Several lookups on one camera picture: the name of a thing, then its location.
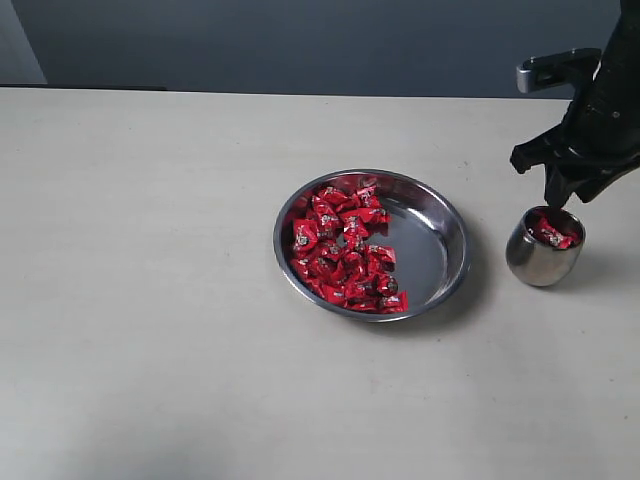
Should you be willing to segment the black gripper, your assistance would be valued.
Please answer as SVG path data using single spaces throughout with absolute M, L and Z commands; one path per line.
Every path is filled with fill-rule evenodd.
M 639 77 L 597 75 L 571 101 L 559 125 L 517 145 L 511 164 L 523 174 L 545 167 L 544 200 L 563 208 L 575 195 L 589 203 L 639 157 Z

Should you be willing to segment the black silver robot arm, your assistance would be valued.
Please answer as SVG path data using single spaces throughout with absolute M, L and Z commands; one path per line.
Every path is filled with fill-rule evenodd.
M 605 49 L 532 57 L 517 67 L 517 87 L 532 93 L 562 85 L 574 95 L 561 122 L 515 146 L 510 163 L 524 174 L 545 168 L 544 200 L 562 208 L 588 203 L 639 168 L 639 3 L 622 1 Z

